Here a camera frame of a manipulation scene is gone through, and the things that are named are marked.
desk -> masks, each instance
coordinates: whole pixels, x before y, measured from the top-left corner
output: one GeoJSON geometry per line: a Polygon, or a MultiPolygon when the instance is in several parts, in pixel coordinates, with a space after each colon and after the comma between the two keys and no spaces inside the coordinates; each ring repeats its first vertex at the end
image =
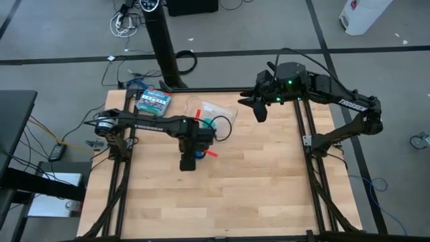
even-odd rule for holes
{"type": "MultiPolygon", "coordinates": [[[[110,91],[106,109],[121,110],[125,93],[110,91]]],[[[238,93],[176,93],[166,116],[183,114],[193,95],[237,106],[231,137],[211,147],[219,158],[206,157],[196,171],[181,172],[176,139],[137,130],[140,142],[133,149],[121,238],[253,237],[318,231],[293,103],[272,105],[267,121],[257,123],[251,108],[237,104],[238,93]]],[[[334,129],[328,106],[311,104],[311,108],[318,132],[334,129]]],[[[341,156],[335,149],[329,153],[341,156]]],[[[100,155],[94,165],[107,155],[100,155]]],[[[332,157],[324,162],[333,202],[360,229],[344,164],[332,157]]],[[[92,171],[78,235],[86,233],[104,209],[112,169],[113,162],[105,161],[92,171]]],[[[114,210],[111,234],[116,214],[114,210]]]]}

black box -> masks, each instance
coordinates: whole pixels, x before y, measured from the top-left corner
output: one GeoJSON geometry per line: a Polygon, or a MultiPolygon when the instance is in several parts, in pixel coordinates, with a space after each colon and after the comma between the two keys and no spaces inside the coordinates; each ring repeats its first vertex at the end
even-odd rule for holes
{"type": "Polygon", "coordinates": [[[218,0],[166,0],[170,16],[218,11],[218,0]]]}

wooden tabletop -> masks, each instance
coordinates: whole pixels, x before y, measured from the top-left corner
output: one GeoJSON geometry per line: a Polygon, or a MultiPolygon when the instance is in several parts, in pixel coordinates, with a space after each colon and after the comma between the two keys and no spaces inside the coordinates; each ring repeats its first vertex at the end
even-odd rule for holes
{"type": "MultiPolygon", "coordinates": [[[[110,91],[107,96],[106,109],[124,107],[125,91],[110,91]]],[[[198,161],[196,171],[181,172],[177,139],[137,130],[140,142],[133,150],[121,238],[303,235],[308,229],[317,232],[293,103],[269,107],[267,121],[257,123],[251,108],[237,104],[237,93],[178,93],[172,96],[165,116],[184,114],[191,96],[236,106],[239,113],[232,135],[211,147],[218,158],[207,156],[198,161]]],[[[317,131],[333,130],[329,107],[311,107],[317,131]]],[[[341,157],[336,149],[329,153],[341,157]]],[[[106,155],[100,155],[93,165],[106,155]]],[[[324,163],[334,203],[354,226],[361,228],[344,164],[332,157],[324,158],[324,163]]],[[[78,235],[87,232],[104,209],[112,169],[113,162],[105,161],[92,171],[78,235]]],[[[112,233],[116,209],[112,213],[112,233]]]]}

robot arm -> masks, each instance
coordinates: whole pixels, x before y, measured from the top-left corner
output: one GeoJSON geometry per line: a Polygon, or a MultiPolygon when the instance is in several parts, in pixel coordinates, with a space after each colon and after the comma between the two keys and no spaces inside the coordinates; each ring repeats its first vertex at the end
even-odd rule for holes
{"type": "Polygon", "coordinates": [[[196,170],[196,151],[208,150],[215,137],[213,128],[200,128],[198,121],[187,116],[158,118],[117,109],[106,110],[99,115],[95,133],[109,143],[110,159],[131,159],[129,144],[119,136],[119,133],[131,127],[165,132],[170,137],[177,138],[181,152],[181,171],[196,170]]]}
{"type": "MultiPolygon", "coordinates": [[[[267,63],[275,71],[272,63],[267,63]]],[[[315,155],[326,156],[327,150],[352,136],[377,134],[382,131],[380,101],[376,97],[366,97],[357,90],[350,91],[340,82],[327,76],[306,71],[299,63],[283,63],[277,67],[276,77],[265,70],[258,74],[254,89],[241,93],[247,97],[239,103],[252,107],[258,122],[267,117],[266,105],[281,105],[297,99],[307,99],[319,104],[338,104],[355,110],[358,115],[346,124],[328,134],[317,134],[304,143],[311,147],[315,155]]]]}

white bottle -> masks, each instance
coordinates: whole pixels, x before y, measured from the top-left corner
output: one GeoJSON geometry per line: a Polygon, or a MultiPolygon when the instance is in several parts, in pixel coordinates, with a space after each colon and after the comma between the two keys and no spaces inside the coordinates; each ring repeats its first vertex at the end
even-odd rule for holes
{"type": "Polygon", "coordinates": [[[348,0],[339,19],[350,36],[364,34],[392,0],[348,0]]]}

